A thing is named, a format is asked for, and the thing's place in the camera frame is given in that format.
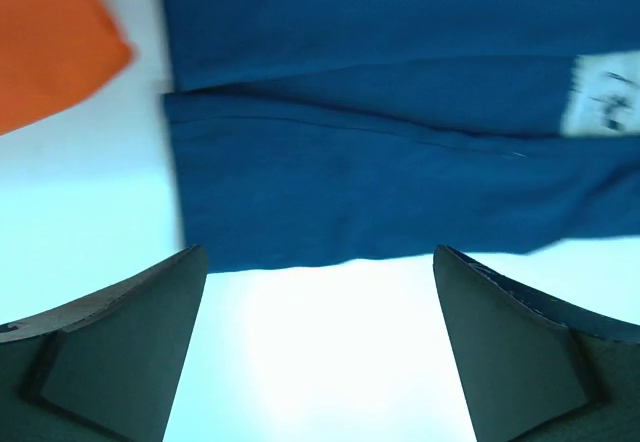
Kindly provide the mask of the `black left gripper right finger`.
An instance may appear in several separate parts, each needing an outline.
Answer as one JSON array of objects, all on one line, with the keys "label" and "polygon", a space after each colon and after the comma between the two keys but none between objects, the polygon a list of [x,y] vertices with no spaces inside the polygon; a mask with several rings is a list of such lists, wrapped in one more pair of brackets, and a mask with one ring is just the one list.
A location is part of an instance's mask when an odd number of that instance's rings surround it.
[{"label": "black left gripper right finger", "polygon": [[477,440],[636,442],[639,327],[449,246],[433,271]]}]

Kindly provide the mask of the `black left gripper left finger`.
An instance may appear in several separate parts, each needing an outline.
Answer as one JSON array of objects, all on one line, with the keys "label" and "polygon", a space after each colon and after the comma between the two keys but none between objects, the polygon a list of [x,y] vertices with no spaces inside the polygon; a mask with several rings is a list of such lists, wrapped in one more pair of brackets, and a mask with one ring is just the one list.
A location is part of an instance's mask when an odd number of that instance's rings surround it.
[{"label": "black left gripper left finger", "polygon": [[207,270],[193,246],[2,325],[2,440],[162,440]]}]

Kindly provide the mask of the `blue t shirt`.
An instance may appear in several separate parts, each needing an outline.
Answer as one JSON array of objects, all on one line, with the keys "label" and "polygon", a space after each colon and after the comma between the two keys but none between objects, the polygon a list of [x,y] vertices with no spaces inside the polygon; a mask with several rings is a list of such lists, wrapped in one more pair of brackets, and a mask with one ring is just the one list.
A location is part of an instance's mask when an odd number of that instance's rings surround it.
[{"label": "blue t shirt", "polygon": [[639,232],[639,0],[163,0],[211,272]]}]

